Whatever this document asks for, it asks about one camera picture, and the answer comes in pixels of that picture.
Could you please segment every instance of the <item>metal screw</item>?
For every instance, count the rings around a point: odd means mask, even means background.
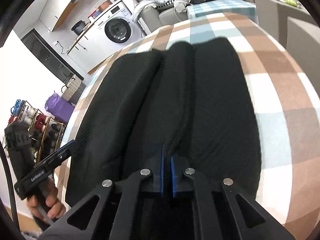
[[[140,174],[143,175],[143,176],[147,176],[147,175],[150,174],[150,170],[148,170],[148,169],[142,169],[142,170],[140,171]]]
[[[106,179],[102,182],[103,187],[110,187],[112,185],[112,181],[110,179]]]
[[[227,185],[227,186],[231,186],[233,184],[233,180],[232,179],[229,179],[229,178],[225,178],[223,180],[223,184],[224,185]]]
[[[186,174],[192,175],[195,174],[195,169],[193,168],[186,168],[186,170],[184,171]]]

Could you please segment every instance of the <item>triangular cutout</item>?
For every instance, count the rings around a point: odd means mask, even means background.
[[[86,230],[99,199],[100,198],[98,195],[93,196],[88,202],[86,202],[68,218],[67,223],[71,226],[79,228],[80,230]]]
[[[264,218],[260,215],[260,213],[254,209],[250,203],[243,198],[241,195],[236,195],[236,200],[240,207],[242,216],[244,218],[244,222],[248,228],[256,227],[265,222]]]

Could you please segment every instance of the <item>brown and white checkered cloth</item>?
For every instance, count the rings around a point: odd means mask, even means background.
[[[320,100],[287,51],[240,14],[216,13],[164,26],[109,57],[76,105],[62,145],[76,137],[92,98],[118,57],[218,36],[227,37],[239,55],[257,118],[262,170],[256,200],[297,240],[306,239],[320,219]],[[55,170],[63,203],[70,160]]]

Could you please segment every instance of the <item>table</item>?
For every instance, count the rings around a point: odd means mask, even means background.
[[[188,19],[221,12],[238,13],[258,23],[256,5],[243,0],[216,0],[187,6]]]
[[[92,98],[118,57],[218,36],[227,37],[239,55],[256,114],[262,156],[256,200],[297,240],[305,239],[320,217],[320,99],[288,52],[243,15],[216,13],[164,26],[110,56],[76,105],[62,145],[76,137]],[[63,203],[70,161],[55,170]]]

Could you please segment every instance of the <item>wooden floor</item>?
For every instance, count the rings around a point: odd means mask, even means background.
[[[7,210],[9,216],[11,216],[11,209],[9,207],[5,207]],[[20,226],[20,231],[36,231],[36,232],[41,232],[41,229],[37,226],[36,222],[27,216],[21,215],[18,213],[18,220],[19,220],[19,226]]]

